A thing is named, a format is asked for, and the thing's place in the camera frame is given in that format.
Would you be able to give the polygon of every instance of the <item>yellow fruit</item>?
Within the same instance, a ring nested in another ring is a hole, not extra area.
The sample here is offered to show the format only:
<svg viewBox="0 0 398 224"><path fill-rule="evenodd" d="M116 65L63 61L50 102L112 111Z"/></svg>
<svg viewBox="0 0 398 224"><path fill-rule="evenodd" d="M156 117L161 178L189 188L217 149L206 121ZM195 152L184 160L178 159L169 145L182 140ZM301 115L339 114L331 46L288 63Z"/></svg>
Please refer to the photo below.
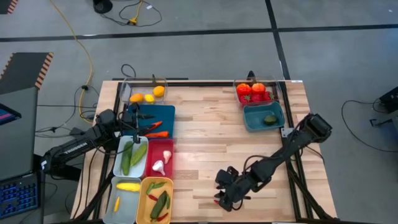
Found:
<svg viewBox="0 0 398 224"><path fill-rule="evenodd" d="M142 102L144 101L144 95L142 93L135 93L130 97L130 102Z"/></svg>
<svg viewBox="0 0 398 224"><path fill-rule="evenodd" d="M136 183L118 183L116 184L116 188L120 190L129 190L132 192L138 192L140 189L140 185Z"/></svg>
<svg viewBox="0 0 398 224"><path fill-rule="evenodd" d="M162 97L163 95L164 95L164 87L163 86L157 86L154 88L154 96Z"/></svg>
<svg viewBox="0 0 398 224"><path fill-rule="evenodd" d="M120 204L120 197L116 199L116 202L114 204L113 212L117 212L119 210L119 204Z"/></svg>
<svg viewBox="0 0 398 224"><path fill-rule="evenodd" d="M155 98L154 96L152 96L152 94L145 94L145 101L148 102L149 104L153 104Z"/></svg>

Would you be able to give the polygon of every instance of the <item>green vegetable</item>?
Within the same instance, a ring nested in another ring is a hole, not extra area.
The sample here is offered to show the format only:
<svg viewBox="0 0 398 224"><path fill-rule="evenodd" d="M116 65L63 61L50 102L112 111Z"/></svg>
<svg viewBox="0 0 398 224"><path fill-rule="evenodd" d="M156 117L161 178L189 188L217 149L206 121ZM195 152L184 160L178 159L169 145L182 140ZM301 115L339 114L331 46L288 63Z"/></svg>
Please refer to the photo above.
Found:
<svg viewBox="0 0 398 224"><path fill-rule="evenodd" d="M275 115L268 115L266 116L266 118L264 118L264 122L266 123L266 125L273 125L276 123L277 120L278 118Z"/></svg>
<svg viewBox="0 0 398 224"><path fill-rule="evenodd" d="M148 144L146 142L138 147L137 151L131 157L130 166L136 165L144 157L145 153L147 153L147 148Z"/></svg>
<svg viewBox="0 0 398 224"><path fill-rule="evenodd" d="M122 162L120 163L124 175L129 175L130 172L132 145L133 145L132 141L129 141L124 145Z"/></svg>
<svg viewBox="0 0 398 224"><path fill-rule="evenodd" d="M167 194L166 197L166 208L169 209L170 208L170 196Z"/></svg>
<svg viewBox="0 0 398 224"><path fill-rule="evenodd" d="M158 184L155 184L153 189L161 188L161 187L163 187L164 184L166 184L166 182L160 182Z"/></svg>
<svg viewBox="0 0 398 224"><path fill-rule="evenodd" d="M151 190L154 188L154 185L155 185L154 182L150 183L150 185L149 185L149 187L147 189L147 194L149 194L151 192Z"/></svg>
<svg viewBox="0 0 398 224"><path fill-rule="evenodd" d="M151 219L155 220L159 217L160 212L163 210L164 205L166 204L166 199L167 199L167 192L163 191L163 193L157 199L154 208L150 212Z"/></svg>

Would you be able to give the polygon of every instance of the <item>yellow tray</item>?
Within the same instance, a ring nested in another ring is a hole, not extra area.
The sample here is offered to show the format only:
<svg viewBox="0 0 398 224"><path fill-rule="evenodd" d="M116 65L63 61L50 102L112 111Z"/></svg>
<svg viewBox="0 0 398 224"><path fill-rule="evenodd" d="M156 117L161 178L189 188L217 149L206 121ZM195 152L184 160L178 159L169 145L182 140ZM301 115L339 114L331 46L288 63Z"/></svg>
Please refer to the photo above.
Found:
<svg viewBox="0 0 398 224"><path fill-rule="evenodd" d="M156 201L150 199L146 194L147 189L150 183L155 182L165 182L163 187L158 189L152 189L150 194L159 198L162 192L165 190L167 194L170 196L170 208L167 209L166 206L161 211L159 217L169 213L162 221L150 221L150 213L155 206ZM168 224L170 223L171 216L172 216L172 199L173 199L173 181L166 177L146 177L141 183L141 190L139 194L139 202L138 202L138 210L137 210L137 224Z"/></svg>

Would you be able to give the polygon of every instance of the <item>lemon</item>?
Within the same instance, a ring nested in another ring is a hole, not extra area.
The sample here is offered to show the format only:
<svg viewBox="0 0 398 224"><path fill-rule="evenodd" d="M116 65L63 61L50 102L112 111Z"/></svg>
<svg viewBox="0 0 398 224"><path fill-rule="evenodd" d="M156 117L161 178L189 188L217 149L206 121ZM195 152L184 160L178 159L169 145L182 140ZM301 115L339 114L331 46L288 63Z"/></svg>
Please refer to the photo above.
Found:
<svg viewBox="0 0 398 224"><path fill-rule="evenodd" d="M163 95L164 95L164 87L163 86L157 86L154 88L154 96L162 97Z"/></svg>
<svg viewBox="0 0 398 224"><path fill-rule="evenodd" d="M130 102L142 102L144 101L144 95L142 93L135 93L130 97Z"/></svg>
<svg viewBox="0 0 398 224"><path fill-rule="evenodd" d="M155 98L151 94L146 94L145 95L145 101L148 102L149 104L153 104L154 101L155 101Z"/></svg>

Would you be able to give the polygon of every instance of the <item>red tray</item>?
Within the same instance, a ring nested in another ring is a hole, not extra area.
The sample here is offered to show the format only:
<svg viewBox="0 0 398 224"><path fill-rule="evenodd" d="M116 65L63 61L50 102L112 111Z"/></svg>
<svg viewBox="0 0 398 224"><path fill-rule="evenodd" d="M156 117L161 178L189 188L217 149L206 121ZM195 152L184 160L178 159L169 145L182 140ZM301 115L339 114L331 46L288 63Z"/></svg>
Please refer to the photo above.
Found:
<svg viewBox="0 0 398 224"><path fill-rule="evenodd" d="M152 166L156 161L161 160L164 163L163 151L168 150L172 153L172 157L167 164L164 164L165 176L160 172L153 171ZM149 140L148 155L146 164L147 177L168 177L173 175L173 156L174 156L174 142L172 139L153 139Z"/></svg>

